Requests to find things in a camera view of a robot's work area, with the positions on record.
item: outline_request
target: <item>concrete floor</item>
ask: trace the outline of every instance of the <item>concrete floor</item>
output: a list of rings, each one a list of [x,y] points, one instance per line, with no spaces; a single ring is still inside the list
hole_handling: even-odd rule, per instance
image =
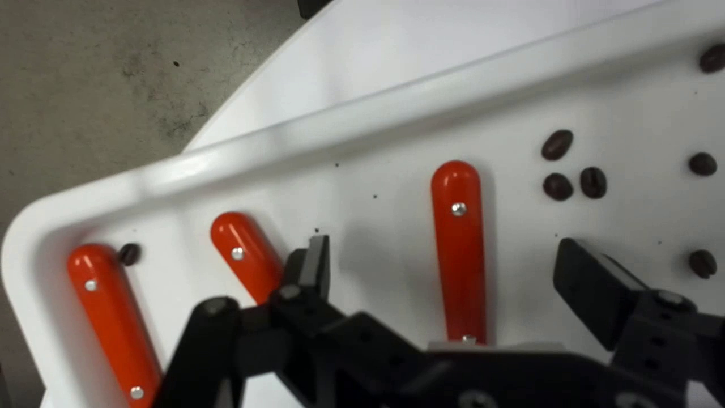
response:
[[[294,0],[0,0],[0,233],[47,193],[177,155],[299,25]],[[6,291],[0,362],[12,407],[36,408]]]

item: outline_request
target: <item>black plastic part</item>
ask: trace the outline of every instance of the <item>black plastic part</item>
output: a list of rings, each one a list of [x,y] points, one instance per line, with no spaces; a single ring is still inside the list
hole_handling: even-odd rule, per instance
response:
[[[266,373],[310,408],[684,408],[692,379],[725,401],[724,320],[569,238],[556,288],[614,350],[613,365],[576,353],[425,353],[371,315],[345,318],[322,300],[326,238],[294,252],[285,273],[266,306],[241,311],[218,297],[196,308],[156,408],[232,408],[246,382]]]
[[[647,291],[624,265],[572,238],[559,242],[554,285],[605,350],[614,350]]]
[[[246,386],[233,365],[239,332],[241,306],[233,300],[203,302],[184,328],[154,408],[239,407]]]
[[[332,0],[298,0],[299,16],[310,21],[319,9],[325,9]]]

